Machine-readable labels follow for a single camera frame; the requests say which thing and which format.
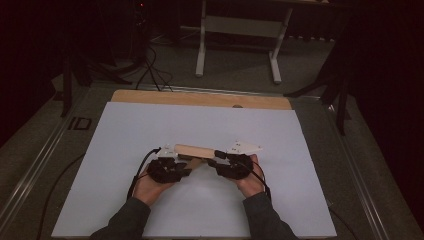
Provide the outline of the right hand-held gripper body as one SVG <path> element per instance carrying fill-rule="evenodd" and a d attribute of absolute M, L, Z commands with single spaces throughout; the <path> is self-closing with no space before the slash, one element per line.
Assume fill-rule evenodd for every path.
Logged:
<path fill-rule="evenodd" d="M 259 145 L 236 141 L 225 151 L 227 158 L 223 160 L 226 160 L 226 163 L 217 163 L 215 170 L 219 176 L 225 178 L 234 180 L 246 178 L 253 172 L 250 154 L 257 153 L 260 150 L 262 150 L 262 147 Z"/>

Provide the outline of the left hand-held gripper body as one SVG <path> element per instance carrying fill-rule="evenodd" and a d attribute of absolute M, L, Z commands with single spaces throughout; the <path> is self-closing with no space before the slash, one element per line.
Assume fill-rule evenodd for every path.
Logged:
<path fill-rule="evenodd" d="M 147 173 L 158 183 L 179 182 L 183 176 L 182 170 L 186 169 L 187 163 L 177 162 L 177 153 L 169 144 L 160 148 L 147 168 Z"/>

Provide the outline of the small wooden block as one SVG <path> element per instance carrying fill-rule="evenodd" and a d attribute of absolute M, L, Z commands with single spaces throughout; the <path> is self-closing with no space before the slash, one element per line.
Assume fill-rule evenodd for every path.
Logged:
<path fill-rule="evenodd" d="M 188 156 L 186 169 L 192 170 L 199 167 L 204 159 L 213 159 L 215 157 L 213 149 L 204 147 L 176 144 L 174 146 L 174 151 L 177 154 L 184 154 Z"/>

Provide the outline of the person's right hand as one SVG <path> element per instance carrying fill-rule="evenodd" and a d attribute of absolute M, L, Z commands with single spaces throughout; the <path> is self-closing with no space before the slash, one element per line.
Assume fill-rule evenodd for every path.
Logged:
<path fill-rule="evenodd" d="M 249 198 L 265 191 L 265 186 L 262 182 L 263 171 L 259 166 L 258 157 L 256 154 L 253 154 L 250 156 L 250 158 L 253 162 L 253 172 L 250 173 L 246 178 L 234 180 L 237 188 L 245 198 Z"/>

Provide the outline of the person's left hand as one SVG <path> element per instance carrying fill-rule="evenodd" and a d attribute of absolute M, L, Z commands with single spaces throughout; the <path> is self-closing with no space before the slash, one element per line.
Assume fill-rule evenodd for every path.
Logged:
<path fill-rule="evenodd" d="M 173 186 L 173 183 L 158 183 L 144 169 L 137 177 L 132 196 L 148 206 L 152 206 L 160 195 Z"/>

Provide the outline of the white table cover sheet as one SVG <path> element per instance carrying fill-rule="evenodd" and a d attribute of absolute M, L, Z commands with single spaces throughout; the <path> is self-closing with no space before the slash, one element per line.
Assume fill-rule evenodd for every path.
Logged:
<path fill-rule="evenodd" d="M 336 230 L 298 117 L 261 110 L 110 102 L 52 232 L 88 237 L 125 202 L 144 156 L 164 145 L 221 151 L 236 141 L 259 147 L 259 164 L 281 219 L 300 238 L 333 237 Z M 166 190 L 152 207 L 147 238 L 246 238 L 243 197 L 206 164 Z"/>

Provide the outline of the black stand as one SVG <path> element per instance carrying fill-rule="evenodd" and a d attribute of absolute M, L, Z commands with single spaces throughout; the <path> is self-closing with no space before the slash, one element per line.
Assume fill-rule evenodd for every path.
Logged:
<path fill-rule="evenodd" d="M 351 43 L 349 34 L 343 31 L 335 41 L 334 47 L 319 71 L 316 80 L 299 90 L 285 94 L 286 97 L 296 98 L 325 86 L 325 90 L 319 99 L 323 105 L 332 105 L 335 100 L 338 100 L 336 127 L 342 136 L 345 135 L 344 119 L 346 117 L 349 81 L 352 76 L 351 66 L 357 53 L 355 49 L 351 49 Z"/>
<path fill-rule="evenodd" d="M 62 117 L 68 115 L 73 104 L 73 79 L 76 79 L 81 86 L 90 86 L 93 82 L 90 71 L 94 71 L 115 83 L 131 85 L 131 82 L 124 80 L 120 75 L 136 70 L 141 64 L 140 60 L 135 60 L 129 66 L 111 70 L 83 54 L 75 44 L 67 40 L 64 41 L 62 47 L 62 56 L 63 85 L 62 90 L 56 95 L 56 98 L 63 103 Z"/>

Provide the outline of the metal floor rail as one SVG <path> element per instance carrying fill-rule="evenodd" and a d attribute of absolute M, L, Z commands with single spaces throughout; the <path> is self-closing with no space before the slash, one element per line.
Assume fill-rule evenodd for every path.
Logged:
<path fill-rule="evenodd" d="M 381 197 L 391 188 L 391 175 L 359 111 L 352 104 L 350 107 L 348 119 L 343 121 L 344 135 L 336 126 L 339 106 L 329 105 L 325 109 L 347 158 L 349 173 L 374 240 L 390 240 Z"/>
<path fill-rule="evenodd" d="M 250 91 L 236 91 L 236 90 L 221 90 L 221 89 L 209 89 L 209 88 L 193 88 L 193 87 L 181 87 L 171 86 L 157 88 L 155 85 L 142 84 L 136 90 L 149 90 L 159 92 L 185 92 L 185 93 L 211 93 L 211 94 L 224 94 L 224 95 L 247 95 L 247 96 L 267 96 L 267 97 L 288 97 L 283 93 L 265 93 L 265 92 L 250 92 Z"/>
<path fill-rule="evenodd" d="M 86 133 L 69 129 L 90 115 L 84 107 L 62 118 L 61 104 L 49 101 L 0 148 L 0 238 L 51 233 L 85 150 Z"/>

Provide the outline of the white metal desk frame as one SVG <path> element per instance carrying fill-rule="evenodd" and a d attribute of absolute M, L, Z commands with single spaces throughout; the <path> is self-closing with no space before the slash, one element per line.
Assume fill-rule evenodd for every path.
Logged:
<path fill-rule="evenodd" d="M 202 0 L 201 19 L 200 19 L 200 45 L 197 56 L 195 76 L 204 75 L 205 56 L 206 56 L 206 33 L 224 33 L 244 36 L 256 36 L 265 38 L 274 38 L 276 45 L 269 52 L 270 68 L 275 84 L 281 84 L 282 78 L 278 64 L 278 55 L 285 37 L 293 8 L 286 10 L 284 18 L 279 21 L 253 20 L 234 17 L 215 16 L 207 14 L 207 0 Z"/>

